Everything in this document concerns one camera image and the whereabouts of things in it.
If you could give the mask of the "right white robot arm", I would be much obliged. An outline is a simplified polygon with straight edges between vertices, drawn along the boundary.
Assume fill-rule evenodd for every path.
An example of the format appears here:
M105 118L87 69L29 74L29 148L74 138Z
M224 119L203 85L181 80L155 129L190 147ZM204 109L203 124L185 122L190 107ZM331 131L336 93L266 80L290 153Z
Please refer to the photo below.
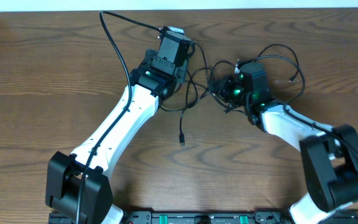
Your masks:
M208 82L211 93L242 108L251 124L300 151L307 194L289 209L293 223L358 223L358 134L348 124L332 127L294 111L273 97L264 66L238 61L234 73Z

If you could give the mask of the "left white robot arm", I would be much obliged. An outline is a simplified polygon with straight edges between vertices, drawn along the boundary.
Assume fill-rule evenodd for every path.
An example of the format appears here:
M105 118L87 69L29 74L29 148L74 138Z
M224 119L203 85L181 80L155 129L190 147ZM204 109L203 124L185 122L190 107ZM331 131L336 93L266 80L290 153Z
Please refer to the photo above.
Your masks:
M147 50L129 74L121 99L98 129L71 154L56 152L48 162L45 203L62 223L119 223L109 180L136 132L185 80L193 41L184 31L164 27L158 50Z

